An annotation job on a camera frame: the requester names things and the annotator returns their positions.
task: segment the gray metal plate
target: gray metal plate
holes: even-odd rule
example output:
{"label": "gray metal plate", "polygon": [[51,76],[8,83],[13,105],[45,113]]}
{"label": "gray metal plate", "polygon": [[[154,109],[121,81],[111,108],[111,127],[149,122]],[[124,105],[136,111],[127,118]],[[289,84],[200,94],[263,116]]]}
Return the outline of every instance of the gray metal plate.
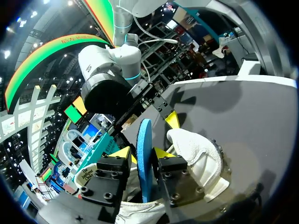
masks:
{"label": "gray metal plate", "polygon": [[[221,204],[231,201],[260,182],[265,203],[281,182],[293,153],[297,90],[274,83],[223,81],[176,84],[162,96],[178,113],[183,129],[216,139],[222,146],[232,174],[229,189],[217,200]],[[136,143],[144,118],[152,120],[153,146],[168,148],[169,127],[152,106],[124,132],[127,139]]]}

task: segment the green curved sign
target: green curved sign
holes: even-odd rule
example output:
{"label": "green curved sign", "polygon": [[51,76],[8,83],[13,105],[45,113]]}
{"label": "green curved sign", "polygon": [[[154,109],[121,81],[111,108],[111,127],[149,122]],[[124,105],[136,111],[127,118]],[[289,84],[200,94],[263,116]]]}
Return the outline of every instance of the green curved sign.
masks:
{"label": "green curved sign", "polygon": [[35,50],[20,65],[17,71],[15,71],[5,91],[5,102],[8,114],[13,114],[21,93],[32,78],[40,75],[38,73],[40,68],[73,49],[82,49],[91,44],[98,45],[103,48],[105,45],[112,47],[109,43],[98,36],[89,34],[72,34],[59,37]]}

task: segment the person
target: person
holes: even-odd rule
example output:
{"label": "person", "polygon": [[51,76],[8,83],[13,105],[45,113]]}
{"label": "person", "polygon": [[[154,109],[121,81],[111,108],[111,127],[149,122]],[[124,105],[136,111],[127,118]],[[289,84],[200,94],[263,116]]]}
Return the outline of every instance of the person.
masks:
{"label": "person", "polygon": [[38,198],[38,200],[41,201],[41,203],[43,203],[44,205],[47,205],[48,204],[48,201],[50,199],[48,199],[39,189],[37,186],[33,186],[33,191],[35,192],[36,194],[36,197]]}

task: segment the ceiling light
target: ceiling light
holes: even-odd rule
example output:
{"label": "ceiling light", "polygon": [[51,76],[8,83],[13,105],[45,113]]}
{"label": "ceiling light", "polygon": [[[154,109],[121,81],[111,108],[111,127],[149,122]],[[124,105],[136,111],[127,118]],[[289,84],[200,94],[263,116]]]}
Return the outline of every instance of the ceiling light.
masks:
{"label": "ceiling light", "polygon": [[4,51],[4,58],[7,59],[10,56],[10,50]]}
{"label": "ceiling light", "polygon": [[21,23],[20,23],[20,27],[24,27],[24,25],[27,23],[27,20],[25,20],[25,21],[21,21]]}

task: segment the display screen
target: display screen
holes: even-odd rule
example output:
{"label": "display screen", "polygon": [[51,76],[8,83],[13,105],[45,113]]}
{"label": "display screen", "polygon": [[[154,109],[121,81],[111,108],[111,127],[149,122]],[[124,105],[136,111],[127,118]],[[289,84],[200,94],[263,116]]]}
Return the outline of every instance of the display screen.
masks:
{"label": "display screen", "polygon": [[76,124],[82,117],[80,113],[72,105],[70,105],[64,112],[72,120],[74,124]]}

